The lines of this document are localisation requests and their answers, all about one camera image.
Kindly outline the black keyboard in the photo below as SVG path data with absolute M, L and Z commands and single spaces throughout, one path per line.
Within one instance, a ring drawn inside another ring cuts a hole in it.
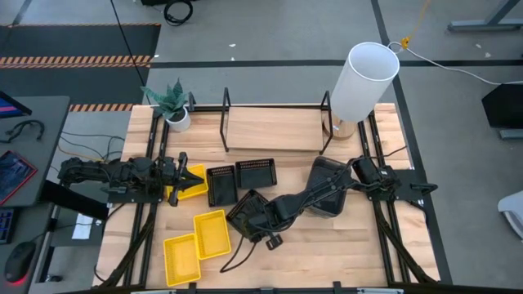
M 0 245 L 9 244 L 16 230 L 19 210 L 14 207 L 0 208 Z

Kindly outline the wooden shelf with black frame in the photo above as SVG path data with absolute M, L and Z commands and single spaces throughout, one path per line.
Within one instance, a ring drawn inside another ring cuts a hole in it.
M 219 134 L 225 151 L 281 150 L 324 154 L 333 139 L 330 93 L 319 104 L 233 105 L 224 90 Z

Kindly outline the white chair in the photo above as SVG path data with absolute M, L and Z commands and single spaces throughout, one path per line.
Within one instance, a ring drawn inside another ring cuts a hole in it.
M 523 242 L 523 190 L 502 198 L 498 202 L 498 211 Z

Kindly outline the black computer monitor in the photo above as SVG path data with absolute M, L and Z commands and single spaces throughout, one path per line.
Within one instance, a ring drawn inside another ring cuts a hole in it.
M 3 91 L 0 91 L 0 118 L 30 116 L 32 110 Z

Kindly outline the black flat panel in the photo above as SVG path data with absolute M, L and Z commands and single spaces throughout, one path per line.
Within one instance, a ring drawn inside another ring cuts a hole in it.
M 49 180 L 43 184 L 40 199 L 101 221 L 106 221 L 109 215 L 109 208 L 104 203 Z

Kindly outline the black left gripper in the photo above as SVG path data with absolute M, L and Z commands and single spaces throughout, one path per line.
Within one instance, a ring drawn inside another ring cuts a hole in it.
M 186 152 L 180 152 L 177 161 L 172 157 L 166 157 L 164 154 L 159 155 L 160 192 L 162 196 L 168 196 L 167 201 L 172 207 L 176 207 L 178 204 L 177 186 L 181 183 L 182 172 L 186 168 L 187 161 Z M 190 180 L 184 182 L 185 189 L 203 183 L 201 176 L 190 171 L 186 171 L 186 178 Z

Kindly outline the green plant in white pot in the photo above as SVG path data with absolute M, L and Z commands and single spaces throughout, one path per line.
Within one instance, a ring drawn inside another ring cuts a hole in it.
M 174 131 L 183 132 L 190 127 L 190 111 L 187 106 L 189 93 L 184 92 L 180 79 L 177 79 L 174 86 L 167 85 L 165 94 L 154 92 L 148 87 L 141 87 L 141 90 L 156 102 L 154 110 L 163 116 Z

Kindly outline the black plastic basket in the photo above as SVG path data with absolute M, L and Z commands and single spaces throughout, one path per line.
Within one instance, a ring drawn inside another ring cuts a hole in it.
M 207 180 L 210 207 L 230 206 L 238 202 L 235 167 L 233 165 L 209 168 Z
M 236 183 L 240 189 L 257 189 L 277 185 L 273 158 L 236 162 L 235 169 Z
M 226 215 L 226 220 L 242 237 L 251 243 L 258 243 L 269 233 L 250 225 L 248 220 L 253 215 L 263 213 L 263 207 L 267 203 L 268 200 L 265 197 L 256 190 L 250 189 Z

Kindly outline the yellow plastic basket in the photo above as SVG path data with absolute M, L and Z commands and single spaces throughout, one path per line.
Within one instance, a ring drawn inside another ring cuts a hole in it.
M 181 191 L 178 193 L 177 198 L 179 200 L 185 200 L 188 198 L 193 198 L 195 196 L 200 196 L 202 194 L 206 194 L 208 192 L 208 182 L 206 179 L 206 168 L 203 164 L 194 165 L 191 167 L 187 167 L 188 172 L 200 177 L 203 179 L 203 183 L 190 187 L 188 189 L 185 189 L 184 191 Z
M 230 236 L 223 209 L 199 214 L 193 221 L 197 255 L 200 260 L 230 253 Z
M 195 234 L 184 234 L 163 241 L 164 267 L 168 287 L 201 279 Z

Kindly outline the large dark grey bin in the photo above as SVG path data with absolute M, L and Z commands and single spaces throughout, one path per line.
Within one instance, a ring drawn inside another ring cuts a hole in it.
M 312 164 L 311 172 L 306 183 L 306 189 L 311 189 L 313 196 L 306 202 L 306 210 L 310 213 L 332 218 L 340 215 L 344 208 L 347 187 L 355 181 L 351 177 L 351 170 L 345 169 L 346 164 L 330 158 L 319 156 Z M 334 191 L 328 178 L 336 180 L 335 186 L 345 189 Z

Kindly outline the black mat with orange stripes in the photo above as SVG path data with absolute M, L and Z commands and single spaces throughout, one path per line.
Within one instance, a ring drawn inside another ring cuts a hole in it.
M 67 96 L 72 112 L 141 105 L 159 23 L 0 25 L 0 91 Z

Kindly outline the red-edged dark tablet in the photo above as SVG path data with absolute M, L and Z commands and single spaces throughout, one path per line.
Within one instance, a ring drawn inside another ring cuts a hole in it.
M 11 198 L 36 172 L 37 168 L 18 153 L 8 150 L 0 156 L 0 206 Z

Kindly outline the black box with grey base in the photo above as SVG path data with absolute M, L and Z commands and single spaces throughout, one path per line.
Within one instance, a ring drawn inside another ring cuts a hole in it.
M 523 140 L 523 84 L 499 85 L 481 103 L 502 140 Z

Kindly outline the black computer mouse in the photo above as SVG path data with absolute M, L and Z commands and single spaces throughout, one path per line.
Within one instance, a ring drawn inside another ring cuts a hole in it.
M 4 278 L 9 283 L 18 283 L 26 276 L 35 250 L 35 242 L 27 241 L 19 243 L 11 251 L 4 268 Z

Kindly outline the dark desk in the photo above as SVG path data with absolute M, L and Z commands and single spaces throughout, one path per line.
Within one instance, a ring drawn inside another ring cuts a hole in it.
M 11 241 L 0 245 L 0 294 L 25 294 L 29 291 L 39 252 L 42 249 L 42 234 L 48 227 L 54 208 L 53 203 L 40 200 L 40 193 L 47 180 L 47 173 L 69 112 L 67 96 L 20 96 L 16 100 L 31 109 L 32 114 L 18 118 L 1 118 L 0 138 L 4 138 L 6 131 L 24 120 L 42 122 L 44 132 L 42 138 L 38 140 L 40 126 L 36 123 L 25 127 L 10 144 L 0 143 L 0 156 L 7 151 L 12 151 L 37 169 L 37 172 L 21 188 L 0 205 L 0 209 L 14 208 L 17 212 Z M 4 276 L 6 261 L 17 245 L 27 241 L 35 242 L 35 253 L 29 270 L 21 281 L 9 283 Z

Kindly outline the grey desk foot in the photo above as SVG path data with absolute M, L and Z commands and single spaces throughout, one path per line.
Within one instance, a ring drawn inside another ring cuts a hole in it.
M 448 31 L 489 31 L 519 30 L 523 28 L 523 18 L 507 19 L 507 14 L 521 0 L 503 0 L 499 6 L 483 20 L 456 20 L 447 25 Z

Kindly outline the white paper sheet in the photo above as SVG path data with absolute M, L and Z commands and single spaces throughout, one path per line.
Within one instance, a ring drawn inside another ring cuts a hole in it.
M 73 240 L 87 240 L 90 238 L 93 219 L 90 216 L 78 214 L 72 233 Z

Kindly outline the white lamp with wooden base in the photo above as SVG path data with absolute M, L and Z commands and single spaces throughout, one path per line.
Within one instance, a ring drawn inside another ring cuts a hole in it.
M 353 46 L 329 95 L 331 116 L 324 120 L 326 133 L 336 140 L 350 138 L 399 71 L 399 59 L 389 47 L 376 42 Z

